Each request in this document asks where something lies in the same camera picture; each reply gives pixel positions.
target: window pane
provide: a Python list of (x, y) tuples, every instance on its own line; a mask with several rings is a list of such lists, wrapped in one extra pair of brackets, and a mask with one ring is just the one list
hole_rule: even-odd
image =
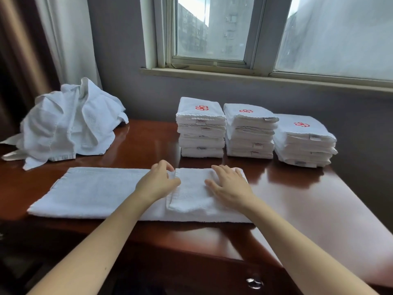
[(244, 60), (254, 0), (177, 2), (177, 55)]
[(393, 0), (292, 0), (275, 70), (393, 80)]

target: person's left arm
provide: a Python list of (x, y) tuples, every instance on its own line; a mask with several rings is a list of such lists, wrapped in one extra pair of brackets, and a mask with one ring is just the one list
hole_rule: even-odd
[(89, 236), (59, 262), (28, 295), (95, 295), (141, 215), (156, 200), (180, 185), (168, 179), (165, 160), (152, 166), (135, 191)]

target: wall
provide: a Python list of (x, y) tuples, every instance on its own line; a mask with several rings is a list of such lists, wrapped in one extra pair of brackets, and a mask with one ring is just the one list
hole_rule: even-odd
[(303, 84), (201, 81), (141, 75), (145, 64), (139, 0), (88, 0), (103, 88), (134, 119), (174, 121), (180, 97), (249, 103), (310, 115), (338, 139), (332, 166), (393, 232), (393, 97)]

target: glossy tabletop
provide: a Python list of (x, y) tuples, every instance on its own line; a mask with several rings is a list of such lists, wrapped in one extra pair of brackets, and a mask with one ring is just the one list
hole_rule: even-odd
[[(71, 167), (150, 168), (161, 159), (175, 168), (239, 167), (255, 194), (367, 283), (393, 287), (393, 236), (331, 168), (309, 169), (256, 158), (181, 158), (175, 123), (131, 120), (115, 129), (116, 139), (103, 156), (49, 162), (24, 171), (22, 161), (0, 161), (0, 221), (90, 233), (100, 220), (28, 216)], [(0, 145), (0, 154), (12, 151)], [(138, 222), (129, 242), (182, 253), (280, 267), (277, 257), (252, 224)]]

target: brown desk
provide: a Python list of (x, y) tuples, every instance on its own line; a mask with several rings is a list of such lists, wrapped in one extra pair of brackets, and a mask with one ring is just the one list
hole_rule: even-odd
[[(251, 158), (181, 158), (174, 123), (132, 120), (115, 133), (103, 156), (50, 162), (29, 171), (22, 169), (22, 161), (0, 161), (1, 242), (62, 256), (97, 227), (99, 220), (26, 214), (70, 167), (150, 168), (160, 159), (175, 168), (223, 163), (243, 168), (258, 196), (367, 283), (393, 287), (393, 236), (331, 168)], [(12, 148), (0, 145), (0, 154), (8, 150)], [(139, 222), (118, 262), (133, 265), (141, 279), (166, 285), (255, 294), (246, 283), (255, 276), (264, 282), (262, 293), (296, 293), (268, 243), (250, 224)]]

